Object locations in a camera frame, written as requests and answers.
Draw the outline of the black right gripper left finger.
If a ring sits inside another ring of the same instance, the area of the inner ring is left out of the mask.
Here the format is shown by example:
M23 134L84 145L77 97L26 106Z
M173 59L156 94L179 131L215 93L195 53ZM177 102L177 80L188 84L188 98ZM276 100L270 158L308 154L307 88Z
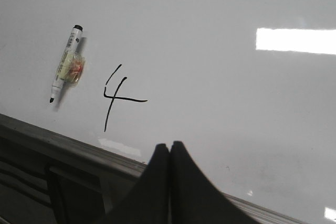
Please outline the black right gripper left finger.
M95 223L168 223L169 156L165 144L156 145L126 197Z

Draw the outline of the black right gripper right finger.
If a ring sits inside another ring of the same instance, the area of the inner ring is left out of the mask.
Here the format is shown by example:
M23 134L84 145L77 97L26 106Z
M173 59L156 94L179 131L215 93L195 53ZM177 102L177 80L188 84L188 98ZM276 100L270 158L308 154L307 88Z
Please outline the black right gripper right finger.
M258 223L217 190L183 142L171 147L170 169L173 223Z

